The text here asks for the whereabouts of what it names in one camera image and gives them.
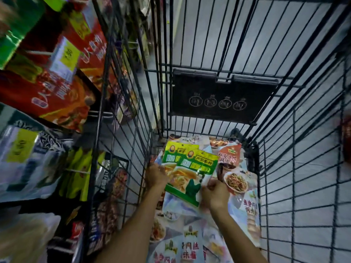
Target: black wire shopping cart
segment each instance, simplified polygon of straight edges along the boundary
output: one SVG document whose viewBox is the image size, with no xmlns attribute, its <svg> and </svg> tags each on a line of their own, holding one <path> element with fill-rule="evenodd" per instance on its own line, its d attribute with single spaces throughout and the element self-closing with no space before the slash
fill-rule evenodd
<svg viewBox="0 0 351 263">
<path fill-rule="evenodd" d="M 341 131 L 351 102 L 349 1 L 151 0 L 148 59 L 133 0 L 128 22 L 117 0 L 107 18 L 93 1 L 108 46 L 88 201 L 99 148 L 130 163 L 121 226 L 140 202 L 150 155 L 169 134 L 235 135 L 253 151 L 250 168 L 260 175 L 261 249 L 268 261 L 350 260 L 351 175 Z M 133 25 L 142 74 L 126 24 Z M 127 74 L 116 54 L 121 47 Z M 112 129 L 104 120 L 110 67 L 135 111 Z M 117 118 L 119 107 L 108 112 Z"/>
</svg>

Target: human arm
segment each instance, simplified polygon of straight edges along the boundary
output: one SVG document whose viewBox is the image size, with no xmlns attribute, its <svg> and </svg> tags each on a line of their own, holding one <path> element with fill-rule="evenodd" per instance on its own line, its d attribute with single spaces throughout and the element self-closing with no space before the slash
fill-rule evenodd
<svg viewBox="0 0 351 263">
<path fill-rule="evenodd" d="M 145 263 L 156 205 L 169 181 L 164 168 L 156 164 L 149 166 L 145 178 L 148 190 L 141 204 L 96 263 Z"/>
<path fill-rule="evenodd" d="M 224 183 L 210 180 L 202 188 L 202 204 L 207 207 L 223 235 L 235 263 L 267 263 L 260 250 L 253 245 L 228 212 L 229 192 Z"/>
</svg>

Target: cart wire mesh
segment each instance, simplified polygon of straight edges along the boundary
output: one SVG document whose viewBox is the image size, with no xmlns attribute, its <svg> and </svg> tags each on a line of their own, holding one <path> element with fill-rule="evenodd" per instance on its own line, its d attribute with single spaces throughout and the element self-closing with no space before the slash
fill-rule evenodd
<svg viewBox="0 0 351 263">
<path fill-rule="evenodd" d="M 90 187 L 98 148 L 128 159 L 120 226 L 140 202 L 144 170 L 159 139 L 230 137 L 237 129 L 246 149 L 259 148 L 254 168 L 260 175 L 261 250 L 268 261 L 349 261 L 351 175 L 341 132 L 351 105 L 348 0 L 151 0 L 154 55 L 148 60 L 129 0 L 143 74 L 135 69 L 124 13 L 118 1 L 112 3 L 109 24 L 98 12 L 108 46 Z M 126 76 L 116 55 L 121 44 L 132 70 Z M 103 118 L 110 68 L 129 109 L 136 110 L 122 125 L 117 102 L 112 129 Z M 237 75 L 278 84 L 250 124 L 179 116 L 172 110 L 174 68 L 215 73 L 217 81 Z M 129 101 L 131 91 L 136 103 Z"/>
</svg>

